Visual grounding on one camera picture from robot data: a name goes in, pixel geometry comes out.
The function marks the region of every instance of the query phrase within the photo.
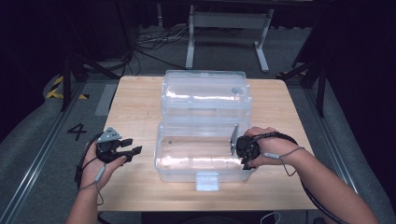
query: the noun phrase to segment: black curtain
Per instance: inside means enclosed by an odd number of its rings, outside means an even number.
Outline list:
[[[327,64],[347,122],[396,211],[396,6],[374,0],[337,4],[322,15],[297,61]]]
[[[0,6],[0,142],[44,103],[43,89],[60,69],[64,51],[43,4],[7,0]]]

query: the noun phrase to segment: yellow tape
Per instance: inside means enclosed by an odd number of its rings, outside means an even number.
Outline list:
[[[56,90],[58,89],[59,85],[61,85],[61,82],[64,80],[64,76],[59,75],[58,78],[56,78],[55,82],[53,83],[52,87],[49,90],[49,93],[47,94],[46,98],[58,98],[58,99],[63,99],[64,95],[61,93],[56,93]],[[80,100],[88,100],[90,98],[89,94],[81,94],[78,99]]]

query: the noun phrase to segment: dark background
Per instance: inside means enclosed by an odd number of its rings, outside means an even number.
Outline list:
[[[275,14],[273,25],[310,27],[317,22],[298,60],[326,60],[339,104],[395,207],[396,7],[391,1],[335,1],[334,5],[338,8],[319,20],[318,15],[299,17],[295,11],[283,10]],[[154,5],[128,6],[133,27],[157,25]],[[164,7],[163,26],[186,22],[184,14],[170,16],[184,8]],[[6,0],[0,6],[0,27],[0,142],[44,103],[43,89],[59,74],[68,53],[94,61],[125,53],[112,1]]]

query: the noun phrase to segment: wire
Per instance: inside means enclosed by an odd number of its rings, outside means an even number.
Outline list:
[[[177,68],[180,68],[180,69],[186,69],[186,68],[183,67],[183,66],[180,66],[180,65],[177,65],[177,64],[174,64],[174,63],[166,62],[166,61],[164,61],[164,60],[161,60],[161,59],[159,59],[159,58],[156,58],[156,57],[154,57],[154,56],[151,56],[151,55],[149,55],[149,54],[147,54],[147,53],[145,53],[145,52],[143,52],[143,51],[140,51],[140,50],[138,50],[138,49],[137,49],[136,51],[139,52],[139,53],[141,53],[141,54],[144,54],[144,55],[146,55],[146,56],[149,56],[149,57],[152,58],[152,59],[158,60],[158,61],[160,61],[160,62],[162,62],[162,63],[167,63],[167,64],[169,64],[169,65],[172,65],[172,66],[177,67]]]
[[[125,67],[126,67],[126,64],[122,67],[122,72],[121,72],[121,76],[123,77],[123,74],[124,74],[124,72],[125,72]]]
[[[273,212],[273,213],[270,213],[270,214],[268,214],[268,215],[262,217],[262,219],[260,220],[260,224],[262,224],[262,222],[263,222],[266,218],[268,218],[269,216],[272,216],[272,215],[274,215],[274,216],[277,215],[277,221],[276,221],[275,224],[279,223],[279,221],[280,221],[280,219],[281,219],[280,213],[278,213],[278,212]]]
[[[305,224],[309,223],[309,213],[308,210],[305,210]]]
[[[134,55],[134,57],[137,59],[137,66],[139,67],[139,71],[137,71],[134,75],[135,76],[137,76],[141,71],[142,71],[142,68],[140,67],[140,60],[139,60],[139,58],[138,57],[136,57],[136,55]]]
[[[128,63],[127,63],[127,65],[128,65],[129,71],[131,72],[131,76],[132,76],[134,73],[132,72],[131,66],[129,66]]]
[[[85,164],[85,165],[82,167],[82,171],[84,171],[85,167],[86,167],[88,164],[90,164],[91,162],[93,162],[93,161],[96,160],[97,158],[98,158],[98,157],[95,157],[95,158],[93,158],[92,160],[88,161],[87,164]]]
[[[309,189],[305,186],[303,181],[301,182],[303,189],[308,196],[308,198],[311,200],[311,202],[322,212],[324,213],[327,217],[331,218],[335,223],[338,224],[347,224],[345,221],[343,221],[341,218],[335,216],[333,213],[331,213],[329,210],[327,210],[316,198],[315,196],[309,191]]]
[[[104,170],[106,169],[106,164],[105,164],[105,163],[103,164],[103,168],[104,168],[104,169],[103,169],[103,171],[104,171]],[[85,186],[85,187],[82,187],[82,188],[80,188],[80,189],[78,190],[78,193],[80,193],[82,190],[87,189],[87,188],[89,188],[89,187],[92,186],[92,185],[95,185],[96,190],[98,191],[99,197],[100,197],[100,199],[101,199],[101,202],[98,203],[97,205],[102,205],[102,204],[105,203],[105,200],[103,199],[103,196],[102,196],[102,194],[100,193],[100,190],[99,190],[99,187],[98,187],[98,182],[99,182],[99,180],[102,178],[103,171],[101,170],[101,171],[98,172],[98,174],[96,175],[96,178],[93,180],[93,182],[92,182],[91,184],[89,184],[89,185],[87,185],[87,186]]]
[[[138,35],[138,37],[135,40],[135,48],[139,49],[141,51],[147,51],[147,50],[153,50],[153,49],[160,49],[163,46],[165,46],[168,43],[175,43],[180,39],[188,40],[186,38],[183,38],[183,36],[187,33],[189,26],[186,26],[185,28],[176,31],[175,33],[172,33],[172,31],[168,30],[167,32],[165,31],[159,31],[160,33],[158,35],[153,35],[155,32],[151,33],[142,33]]]
[[[288,176],[294,175],[297,171],[294,170],[294,172],[290,174],[289,171],[288,171],[288,169],[286,168],[286,164],[285,164],[285,162],[282,160],[282,158],[283,158],[283,157],[286,157],[286,156],[289,156],[291,153],[293,153],[293,152],[295,152],[295,151],[297,151],[297,150],[299,150],[299,149],[305,149],[305,148],[304,148],[304,147],[297,147],[297,148],[295,148],[294,150],[292,150],[292,151],[286,153],[285,155],[279,156],[279,159],[282,161],[283,167],[285,168],[285,171],[286,171],[286,173],[288,174]]]
[[[103,214],[103,212],[98,213],[97,219],[98,222],[102,223],[102,224],[111,224],[110,222],[104,220],[102,217],[100,217]]]
[[[102,135],[102,133],[103,133],[103,132],[98,133],[97,135],[95,135],[95,136],[90,140],[90,142],[87,144],[87,146],[85,146],[84,152],[82,153],[81,159],[79,160],[79,164],[78,164],[78,167],[81,168],[81,171],[85,168],[85,166],[83,166],[82,164],[84,163],[84,159],[85,159],[85,157],[87,156],[88,149],[90,149],[90,146],[93,144],[93,142],[94,142],[98,137],[100,137],[100,135]]]

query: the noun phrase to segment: metal stand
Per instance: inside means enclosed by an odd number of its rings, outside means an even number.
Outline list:
[[[301,80],[300,85],[304,89],[311,89],[316,80],[318,79],[318,95],[317,95],[317,110],[321,117],[323,115],[323,101],[326,86],[326,63],[323,61],[310,62],[294,68],[288,73],[280,73],[278,79],[288,80],[306,70],[304,78]]]
[[[64,104],[61,111],[65,111],[71,102],[71,74],[73,73],[73,76],[75,77],[77,82],[85,82],[88,79],[88,74],[83,67],[84,63],[101,72],[107,77],[110,77],[112,79],[120,79],[120,76],[117,76],[116,74],[108,71],[99,63],[88,60],[85,57],[76,53],[69,54],[64,59],[64,65],[62,70],[62,75],[64,76]]]
[[[244,13],[219,13],[219,12],[198,12],[190,6],[189,19],[189,46],[187,49],[186,68],[192,69],[194,59],[194,28],[195,27],[216,27],[216,28],[241,28],[241,29],[261,29],[262,35],[259,41],[254,42],[257,57],[264,73],[269,71],[265,60],[262,46],[268,33],[268,28],[274,13],[269,9],[267,14],[244,14]]]

